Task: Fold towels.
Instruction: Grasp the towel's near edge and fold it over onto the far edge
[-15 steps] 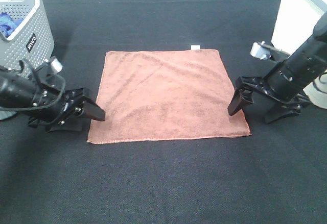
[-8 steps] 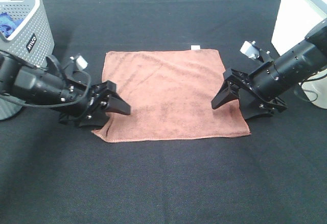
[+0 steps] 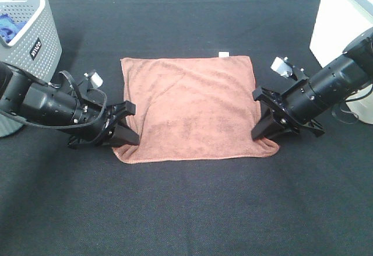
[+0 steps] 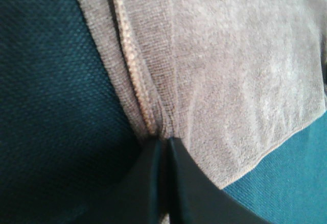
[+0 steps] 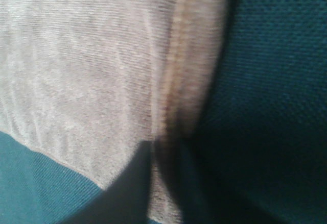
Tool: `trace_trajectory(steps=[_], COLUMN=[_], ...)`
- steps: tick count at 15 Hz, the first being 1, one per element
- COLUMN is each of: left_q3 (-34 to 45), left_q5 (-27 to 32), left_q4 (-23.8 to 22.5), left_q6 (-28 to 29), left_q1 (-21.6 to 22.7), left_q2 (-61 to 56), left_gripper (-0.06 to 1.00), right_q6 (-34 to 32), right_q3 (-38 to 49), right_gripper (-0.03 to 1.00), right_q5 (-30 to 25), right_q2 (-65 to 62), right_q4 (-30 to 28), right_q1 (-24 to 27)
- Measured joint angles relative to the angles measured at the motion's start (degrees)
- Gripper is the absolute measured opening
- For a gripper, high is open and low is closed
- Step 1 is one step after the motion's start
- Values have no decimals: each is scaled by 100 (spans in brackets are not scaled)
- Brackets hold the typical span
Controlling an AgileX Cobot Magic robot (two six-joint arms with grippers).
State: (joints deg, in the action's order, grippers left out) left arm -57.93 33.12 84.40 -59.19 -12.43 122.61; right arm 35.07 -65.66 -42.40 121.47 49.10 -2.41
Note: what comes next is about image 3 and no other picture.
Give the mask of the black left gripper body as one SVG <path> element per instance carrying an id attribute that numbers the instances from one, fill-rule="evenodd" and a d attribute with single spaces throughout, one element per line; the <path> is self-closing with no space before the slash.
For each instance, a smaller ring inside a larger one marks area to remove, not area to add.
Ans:
<path id="1" fill-rule="evenodd" d="M 118 125 L 118 115 L 122 109 L 122 103 L 112 104 L 105 108 L 102 116 L 92 118 L 93 124 L 71 129 L 69 138 L 69 148 L 85 148 L 91 146 L 108 145 L 119 147 L 122 145 L 122 138 L 118 134 L 120 126 Z"/>

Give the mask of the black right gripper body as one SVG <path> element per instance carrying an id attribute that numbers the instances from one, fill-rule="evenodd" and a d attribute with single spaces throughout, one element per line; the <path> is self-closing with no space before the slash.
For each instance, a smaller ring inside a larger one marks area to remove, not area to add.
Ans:
<path id="1" fill-rule="evenodd" d="M 305 123 L 302 123 L 300 120 L 296 119 L 295 116 L 292 115 L 289 108 L 286 106 L 283 96 L 275 91 L 272 92 L 275 97 L 276 104 L 278 106 L 278 109 L 275 112 L 276 121 L 278 123 L 291 123 L 292 125 L 298 126 L 300 132 L 302 130 L 309 131 L 313 133 L 316 137 L 322 136 L 325 133 L 323 126 L 314 118 L 306 120 Z"/>

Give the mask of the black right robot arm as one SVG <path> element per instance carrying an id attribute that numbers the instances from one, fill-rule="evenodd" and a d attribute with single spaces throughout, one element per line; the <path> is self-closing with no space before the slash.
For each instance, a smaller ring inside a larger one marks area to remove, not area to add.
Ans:
<path id="1" fill-rule="evenodd" d="M 315 118 L 372 84 L 372 29 L 357 36 L 313 76 L 282 57 L 274 59 L 271 69 L 294 83 L 282 93 L 261 86 L 252 92 L 253 99 L 266 106 L 251 131 L 252 139 L 299 134 L 301 129 L 319 137 L 325 131 Z"/>

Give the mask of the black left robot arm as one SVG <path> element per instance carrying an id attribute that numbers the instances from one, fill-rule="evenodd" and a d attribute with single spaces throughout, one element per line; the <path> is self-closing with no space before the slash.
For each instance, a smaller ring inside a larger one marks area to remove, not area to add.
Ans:
<path id="1" fill-rule="evenodd" d="M 127 116 L 135 115 L 135 104 L 126 100 L 109 105 L 96 71 L 85 73 L 80 82 L 68 71 L 60 74 L 68 82 L 68 92 L 60 84 L 1 62 L 1 115 L 23 125 L 69 134 L 72 149 L 139 144 L 139 135 L 126 122 Z"/>

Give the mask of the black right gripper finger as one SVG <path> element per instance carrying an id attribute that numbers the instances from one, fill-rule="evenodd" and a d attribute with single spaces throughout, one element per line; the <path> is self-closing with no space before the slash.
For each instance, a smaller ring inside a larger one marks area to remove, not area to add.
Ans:
<path id="1" fill-rule="evenodd" d="M 273 92 L 259 86 L 252 92 L 252 96 L 263 106 L 261 117 L 251 131 L 252 139 L 272 139 L 279 131 L 279 123 L 275 117 L 278 106 Z"/>
<path id="2" fill-rule="evenodd" d="M 269 132 L 266 134 L 268 139 L 275 139 L 279 136 L 287 135 L 287 134 L 299 134 L 300 129 L 296 125 L 292 125 L 291 123 L 281 124 L 274 122 L 269 127 Z"/>

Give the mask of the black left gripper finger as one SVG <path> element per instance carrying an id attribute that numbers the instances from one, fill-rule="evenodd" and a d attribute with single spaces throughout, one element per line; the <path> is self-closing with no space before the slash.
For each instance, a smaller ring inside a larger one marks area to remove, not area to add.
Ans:
<path id="1" fill-rule="evenodd" d="M 124 145 L 137 146 L 139 144 L 139 135 L 129 127 L 117 124 L 110 138 L 111 147 L 121 147 Z"/>
<path id="2" fill-rule="evenodd" d="M 126 122 L 126 117 L 136 114 L 136 105 L 126 100 L 112 105 L 112 119 L 118 122 Z"/>

